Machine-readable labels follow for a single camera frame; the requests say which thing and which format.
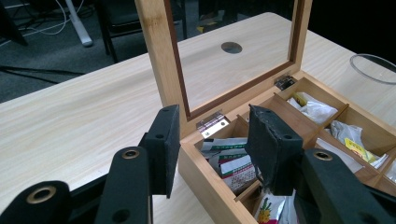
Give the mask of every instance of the box lid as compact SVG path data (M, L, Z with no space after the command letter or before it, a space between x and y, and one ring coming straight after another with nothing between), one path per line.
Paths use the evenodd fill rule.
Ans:
M201 120L230 112L268 90L277 77L301 68L312 0L278 1L289 7L289 15L274 13L282 8L264 10L179 43L169 1L135 2L163 105L180 105L181 137ZM222 22L239 7L225 7ZM210 24L222 25L203 27Z

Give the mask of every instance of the light wood tabletop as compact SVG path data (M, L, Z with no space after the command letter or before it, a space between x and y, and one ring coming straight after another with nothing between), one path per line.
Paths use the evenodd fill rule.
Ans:
M179 43L182 61L193 57L194 41ZM302 70L344 92L352 55L308 32ZM382 97L358 104L396 128L396 88L377 90ZM113 155L137 146L160 108L147 54L0 104L0 211L38 182L62 180L75 189L106 174ZM153 201L154 223L213 223L178 172L171 198Z

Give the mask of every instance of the office chair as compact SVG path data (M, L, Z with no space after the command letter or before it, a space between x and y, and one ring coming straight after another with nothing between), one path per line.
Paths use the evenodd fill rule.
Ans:
M187 38L185 0L171 2L174 21L182 21L183 38ZM114 63L119 60L114 50L112 38L142 32L134 0L95 0L95 8L105 44L106 54L113 57Z

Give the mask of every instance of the metal hinge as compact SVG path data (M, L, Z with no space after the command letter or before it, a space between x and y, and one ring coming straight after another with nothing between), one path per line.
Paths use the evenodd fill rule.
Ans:
M229 124L230 121L228 121L227 118L218 111L209 118L198 122L197 130L204 138L207 138Z
M292 86L296 82L297 82L297 79L289 76L289 73L287 73L287 74L277 78L275 80L274 84L283 91L283 90L287 89L288 87Z

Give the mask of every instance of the wooden box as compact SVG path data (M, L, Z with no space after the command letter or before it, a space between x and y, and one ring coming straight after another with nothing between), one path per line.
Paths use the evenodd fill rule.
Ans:
M356 173L362 183L396 195L395 183L385 176L396 158L396 131L301 71L311 0L294 1L290 20L264 13L196 36L184 47L194 53L180 49L183 57L166 2L136 0L136 5L163 105L181 107L178 171L215 222L257 223L251 212L259 183L235 195L199 150L208 136L248 136L249 104L275 111L304 139L304 149L317 147L318 138L338 147L363 166ZM296 83L282 91L275 83L284 76L292 76ZM338 112L317 125L287 103L296 91L307 92ZM228 125L197 130L219 113ZM377 156L387 153L385 163L375 169L325 132L334 119L362 127L366 149Z

